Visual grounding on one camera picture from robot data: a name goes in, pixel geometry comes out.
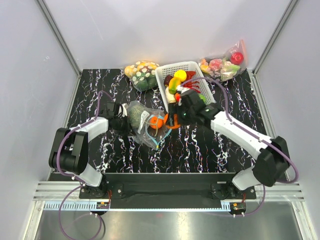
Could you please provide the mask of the aluminium frame rail left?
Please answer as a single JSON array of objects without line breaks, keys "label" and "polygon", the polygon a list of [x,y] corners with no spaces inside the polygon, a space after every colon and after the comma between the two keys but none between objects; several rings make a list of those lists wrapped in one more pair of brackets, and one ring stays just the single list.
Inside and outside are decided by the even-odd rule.
[{"label": "aluminium frame rail left", "polygon": [[[76,90],[79,86],[82,71],[79,68],[78,64],[76,63],[75,58],[73,57],[61,31],[59,30],[58,24],[56,23],[53,17],[53,14],[51,13],[47,3],[44,0],[36,0],[35,3],[37,4],[50,30],[52,31],[71,69],[75,73],[75,82],[73,84],[72,93],[69,97],[69,103],[68,103],[68,107],[67,107],[66,114],[63,121],[63,126],[66,127],[68,125],[72,104],[75,99]],[[29,215],[27,225],[22,237],[23,240],[34,240],[36,238],[36,233],[40,224],[41,216],[44,209],[44,204],[45,202],[43,200],[36,200],[32,202],[31,213]]]}]

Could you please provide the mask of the yellow fake pear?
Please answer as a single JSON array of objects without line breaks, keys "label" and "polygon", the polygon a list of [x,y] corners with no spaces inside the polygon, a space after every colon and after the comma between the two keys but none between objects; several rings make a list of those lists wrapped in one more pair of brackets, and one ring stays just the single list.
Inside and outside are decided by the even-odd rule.
[{"label": "yellow fake pear", "polygon": [[187,79],[187,72],[180,69],[174,73],[174,77],[180,79],[181,82],[184,82]]}]

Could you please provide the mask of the white perforated plastic basket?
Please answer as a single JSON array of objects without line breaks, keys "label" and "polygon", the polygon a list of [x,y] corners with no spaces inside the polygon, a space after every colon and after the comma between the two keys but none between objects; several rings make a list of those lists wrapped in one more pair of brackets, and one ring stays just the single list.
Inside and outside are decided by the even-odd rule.
[{"label": "white perforated plastic basket", "polygon": [[[164,80],[166,76],[173,76],[174,73],[178,70],[195,71],[195,76],[192,77],[193,79],[204,77],[199,65],[195,61],[183,61],[157,67],[155,69],[155,77],[162,97],[162,102],[167,113],[169,112],[169,109],[168,101],[166,98],[166,87],[164,85]],[[205,97],[206,104],[208,105],[210,103],[216,103],[213,93],[209,88],[208,82],[205,79],[198,79],[196,80],[196,82],[198,82],[196,84],[199,87],[198,90],[200,91],[200,94],[202,94]]]}]

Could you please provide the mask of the red fake apple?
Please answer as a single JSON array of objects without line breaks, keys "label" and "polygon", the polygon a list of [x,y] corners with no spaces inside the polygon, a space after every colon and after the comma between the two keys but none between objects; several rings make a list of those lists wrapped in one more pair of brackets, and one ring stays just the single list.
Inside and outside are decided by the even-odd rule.
[{"label": "red fake apple", "polygon": [[230,62],[234,65],[241,65],[244,61],[244,55],[241,52],[235,52],[230,56]]}]

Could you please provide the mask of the red fake lobster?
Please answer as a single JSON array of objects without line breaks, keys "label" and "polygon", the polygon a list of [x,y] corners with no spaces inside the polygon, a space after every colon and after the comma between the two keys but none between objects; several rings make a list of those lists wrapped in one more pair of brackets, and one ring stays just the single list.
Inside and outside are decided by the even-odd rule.
[{"label": "red fake lobster", "polygon": [[183,82],[184,87],[192,89],[199,93],[199,81],[198,80],[192,80],[192,78],[195,76],[196,72],[195,71],[186,71],[186,80]]}]

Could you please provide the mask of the pink-dotted clear food bag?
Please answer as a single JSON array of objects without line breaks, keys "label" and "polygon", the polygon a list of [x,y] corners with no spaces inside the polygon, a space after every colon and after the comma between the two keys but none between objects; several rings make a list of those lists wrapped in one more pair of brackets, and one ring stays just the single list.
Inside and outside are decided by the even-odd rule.
[{"label": "pink-dotted clear food bag", "polygon": [[[230,57],[235,52],[241,52],[244,56],[244,61],[241,65],[235,65],[230,62]],[[248,56],[245,42],[240,39],[224,54],[203,57],[198,59],[197,63],[201,71],[213,79],[218,79],[220,82],[231,80],[242,74],[247,68]]]}]

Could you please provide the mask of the orange fake tomato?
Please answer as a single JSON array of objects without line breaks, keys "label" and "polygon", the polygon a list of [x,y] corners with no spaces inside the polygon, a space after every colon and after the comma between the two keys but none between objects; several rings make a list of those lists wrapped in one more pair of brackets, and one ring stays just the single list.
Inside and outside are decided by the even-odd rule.
[{"label": "orange fake tomato", "polygon": [[152,116],[149,120],[149,126],[154,130],[160,129],[163,126],[163,124],[163,119],[157,116]]}]

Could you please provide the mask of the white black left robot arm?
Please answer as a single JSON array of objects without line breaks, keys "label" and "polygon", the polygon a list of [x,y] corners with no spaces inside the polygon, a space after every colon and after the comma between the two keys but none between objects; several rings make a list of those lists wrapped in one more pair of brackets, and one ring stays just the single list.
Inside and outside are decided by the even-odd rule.
[{"label": "white black left robot arm", "polygon": [[103,198],[111,192],[106,177],[89,164],[89,143],[114,130],[128,134],[132,130],[126,103],[107,102],[97,116],[72,128],[59,128],[53,140],[48,164],[61,175],[82,184],[85,193]]}]

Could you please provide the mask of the clear blue-zip food bag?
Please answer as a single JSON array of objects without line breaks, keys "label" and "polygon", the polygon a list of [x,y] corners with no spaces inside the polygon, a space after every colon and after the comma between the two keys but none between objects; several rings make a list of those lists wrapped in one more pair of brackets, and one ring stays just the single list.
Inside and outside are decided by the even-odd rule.
[{"label": "clear blue-zip food bag", "polygon": [[[138,101],[132,101],[129,103],[129,105],[130,104],[143,105]],[[149,124],[149,120],[151,119],[151,117],[160,117],[164,120],[165,113],[160,109],[148,108],[145,106],[145,109],[141,115],[139,127],[132,128],[132,130],[139,143],[143,143],[149,148],[158,150],[160,144],[165,141],[165,138],[170,135],[172,130],[166,127],[164,121],[163,126],[160,129],[151,128]]]}]

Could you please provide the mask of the aluminium frame rail right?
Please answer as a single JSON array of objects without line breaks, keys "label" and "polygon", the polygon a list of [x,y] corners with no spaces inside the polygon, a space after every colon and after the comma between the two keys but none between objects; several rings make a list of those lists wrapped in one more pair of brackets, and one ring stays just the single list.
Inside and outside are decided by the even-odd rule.
[{"label": "aluminium frame rail right", "polygon": [[320,233],[320,3],[256,0],[254,73],[271,128],[286,139],[312,231]]}]

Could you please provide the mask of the aluminium frame rail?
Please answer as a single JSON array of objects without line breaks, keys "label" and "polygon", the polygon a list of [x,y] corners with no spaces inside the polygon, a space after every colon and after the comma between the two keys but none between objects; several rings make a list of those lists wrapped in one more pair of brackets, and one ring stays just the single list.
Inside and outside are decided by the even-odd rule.
[{"label": "aluminium frame rail", "polygon": [[[73,57],[61,31],[59,30],[58,24],[56,23],[53,17],[53,14],[51,13],[47,3],[44,0],[36,0],[35,3],[37,4],[50,30],[52,31],[71,69],[75,73],[75,82],[73,84],[72,93],[69,97],[69,103],[68,103],[68,107],[67,107],[66,114],[63,121],[63,126],[66,127],[68,125],[72,104],[75,99],[76,90],[79,86],[82,71],[79,68],[78,64],[76,63],[75,58]],[[34,240],[36,238],[36,233],[40,224],[41,216],[44,209],[44,204],[45,202],[43,200],[36,200],[32,202],[31,213],[29,215],[27,225],[22,237],[23,240]]]},{"label": "aluminium frame rail", "polygon": [[271,128],[286,139],[312,231],[320,233],[320,3],[256,0],[254,73]]}]

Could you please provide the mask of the dark brown fake passionfruit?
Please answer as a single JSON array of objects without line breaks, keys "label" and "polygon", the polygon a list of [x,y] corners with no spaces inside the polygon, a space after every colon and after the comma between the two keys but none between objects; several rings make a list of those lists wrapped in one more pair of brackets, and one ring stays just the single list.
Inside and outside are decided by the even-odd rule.
[{"label": "dark brown fake passionfruit", "polygon": [[167,76],[164,78],[163,84],[164,84],[165,87],[168,87],[168,86],[169,86],[169,83],[170,83],[170,81],[171,81],[172,78],[173,78],[173,76],[171,76],[171,75],[167,75]]}]

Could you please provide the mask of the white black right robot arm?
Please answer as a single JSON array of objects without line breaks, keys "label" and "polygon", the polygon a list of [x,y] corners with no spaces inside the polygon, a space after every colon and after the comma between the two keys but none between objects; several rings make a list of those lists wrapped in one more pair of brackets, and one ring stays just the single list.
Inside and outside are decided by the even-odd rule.
[{"label": "white black right robot arm", "polygon": [[227,185],[228,195],[232,198],[239,198],[252,186],[272,187],[290,167],[288,145],[284,138],[271,138],[249,128],[215,103],[205,104],[192,89],[181,93],[178,100],[169,101],[167,110],[167,126],[204,126],[226,136],[255,159],[253,166],[239,171]]}]

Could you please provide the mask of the green netted fake melon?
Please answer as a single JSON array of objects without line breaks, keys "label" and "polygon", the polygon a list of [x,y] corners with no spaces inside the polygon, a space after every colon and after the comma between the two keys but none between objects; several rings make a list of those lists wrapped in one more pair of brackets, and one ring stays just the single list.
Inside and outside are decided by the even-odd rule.
[{"label": "green netted fake melon", "polygon": [[130,104],[127,110],[128,119],[133,129],[140,126],[141,115],[145,110],[145,106],[141,104]]}]

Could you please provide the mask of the green fake custard apple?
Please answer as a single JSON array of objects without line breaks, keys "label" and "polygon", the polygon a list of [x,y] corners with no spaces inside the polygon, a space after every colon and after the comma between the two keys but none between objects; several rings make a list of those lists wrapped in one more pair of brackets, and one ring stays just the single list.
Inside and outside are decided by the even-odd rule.
[{"label": "green fake custard apple", "polygon": [[206,104],[206,98],[202,94],[198,94],[199,98]]}]

